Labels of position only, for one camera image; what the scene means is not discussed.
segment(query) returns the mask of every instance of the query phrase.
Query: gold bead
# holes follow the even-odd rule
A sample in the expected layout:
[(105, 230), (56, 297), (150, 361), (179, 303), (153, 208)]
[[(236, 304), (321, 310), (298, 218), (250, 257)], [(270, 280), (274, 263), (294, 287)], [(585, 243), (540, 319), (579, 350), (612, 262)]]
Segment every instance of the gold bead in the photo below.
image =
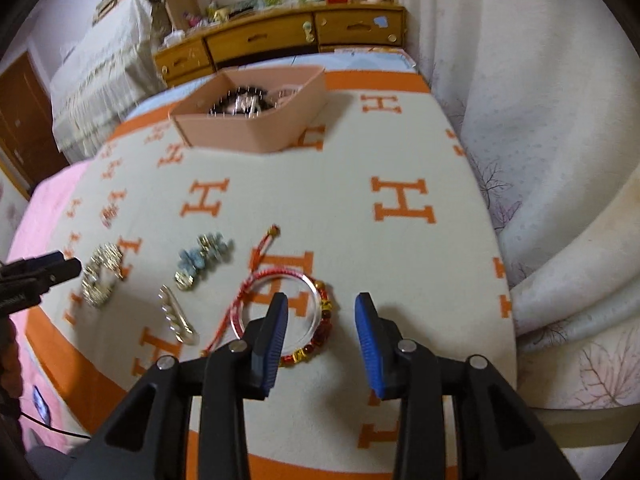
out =
[(293, 357), (294, 363), (299, 363), (300, 361), (304, 361), (306, 359), (306, 354), (305, 354), (305, 351), (302, 348), (300, 348), (295, 352), (293, 352), (292, 357)]

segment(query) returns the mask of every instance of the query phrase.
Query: blue flower hair clip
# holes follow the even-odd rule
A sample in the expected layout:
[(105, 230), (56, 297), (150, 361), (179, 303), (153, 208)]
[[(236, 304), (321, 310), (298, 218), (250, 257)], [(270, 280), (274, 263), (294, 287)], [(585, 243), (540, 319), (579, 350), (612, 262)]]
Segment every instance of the blue flower hair clip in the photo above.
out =
[(224, 242), (222, 234), (211, 233), (198, 237), (198, 246), (188, 251), (181, 250), (178, 271), (175, 273), (175, 283), (180, 290), (192, 288), (198, 277), (207, 267), (222, 263), (229, 252), (229, 245)]

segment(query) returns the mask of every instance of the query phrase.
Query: metal screw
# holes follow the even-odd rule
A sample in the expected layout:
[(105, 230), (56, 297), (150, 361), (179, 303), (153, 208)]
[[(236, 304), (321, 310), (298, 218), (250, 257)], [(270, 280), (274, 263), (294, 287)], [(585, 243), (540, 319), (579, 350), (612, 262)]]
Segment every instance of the metal screw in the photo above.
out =
[(236, 352), (244, 352), (247, 347), (248, 344), (242, 339), (236, 339), (235, 341), (229, 343), (229, 350), (231, 350), (234, 354)]
[(411, 354), (412, 352), (415, 352), (417, 348), (418, 345), (411, 339), (401, 339), (398, 341), (398, 350), (403, 354)]
[(489, 361), (481, 355), (473, 355), (471, 359), (469, 359), (469, 364), (476, 370), (484, 370), (489, 364)]
[(177, 360), (175, 357), (171, 355), (163, 355), (161, 358), (158, 359), (158, 361), (156, 362), (156, 365), (158, 365), (158, 368), (160, 368), (161, 370), (168, 370), (173, 365), (175, 365), (176, 362)]

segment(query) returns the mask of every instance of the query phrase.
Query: black cable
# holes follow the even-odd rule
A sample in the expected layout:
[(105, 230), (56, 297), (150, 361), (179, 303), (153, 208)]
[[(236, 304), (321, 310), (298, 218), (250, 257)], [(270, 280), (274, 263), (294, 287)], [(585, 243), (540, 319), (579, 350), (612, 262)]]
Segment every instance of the black cable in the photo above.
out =
[(43, 428), (47, 428), (48, 430), (55, 431), (56, 433), (61, 433), (61, 434), (63, 434), (63, 435), (68, 435), (68, 436), (76, 436), (76, 437), (78, 437), (78, 438), (85, 438), (85, 439), (87, 439), (87, 440), (91, 439), (91, 437), (90, 437), (90, 436), (80, 435), (80, 434), (77, 434), (77, 433), (71, 433), (70, 431), (57, 430), (56, 428), (52, 428), (51, 426), (47, 426), (44, 422), (40, 422), (39, 420), (36, 420), (36, 419), (35, 419), (35, 418), (33, 418), (32, 416), (27, 415), (27, 414), (26, 414), (26, 413), (24, 413), (24, 412), (20, 412), (20, 414), (21, 414), (22, 416), (24, 416), (24, 417), (28, 418), (31, 422), (35, 422), (36, 424), (41, 425)]

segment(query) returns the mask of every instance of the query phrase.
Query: orange stripe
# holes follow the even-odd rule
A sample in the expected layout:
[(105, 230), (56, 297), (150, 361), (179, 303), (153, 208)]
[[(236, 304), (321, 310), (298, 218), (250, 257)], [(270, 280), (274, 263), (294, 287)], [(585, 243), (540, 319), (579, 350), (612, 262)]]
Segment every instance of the orange stripe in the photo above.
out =
[[(78, 422), (95, 433), (126, 392), (102, 375), (50, 322), (37, 306), (29, 311), (25, 334), (43, 370)], [(323, 471), (249, 455), (252, 476), (261, 480), (389, 480), (391, 473), (344, 473)], [(198, 434), (189, 432), (187, 479), (196, 480)], [(455, 466), (448, 467), (446, 480), (458, 477)]]
[(344, 70), (326, 72), (325, 77), (328, 90), (391, 90), (423, 94), (431, 92), (422, 76), (412, 72)]
[(117, 139), (118, 137), (124, 137), (125, 135), (128, 135), (131, 132), (135, 132), (140, 128), (146, 128), (147, 126), (151, 126), (152, 124), (161, 123), (162, 121), (168, 120), (169, 112), (172, 110), (172, 108), (175, 107), (176, 104), (177, 102), (161, 106), (160, 108), (151, 110), (146, 114), (142, 114), (138, 117), (130, 119), (129, 121), (120, 123), (119, 126), (114, 130), (111, 137), (109, 137), (109, 140)]
[[(328, 90), (380, 90), (398, 92), (431, 92), (421, 75), (412, 72), (378, 72), (375, 70), (342, 70), (326, 72), (326, 88)], [(131, 132), (146, 128), (152, 124), (168, 119), (169, 112), (175, 103), (157, 108), (121, 123), (109, 140), (123, 137)]]

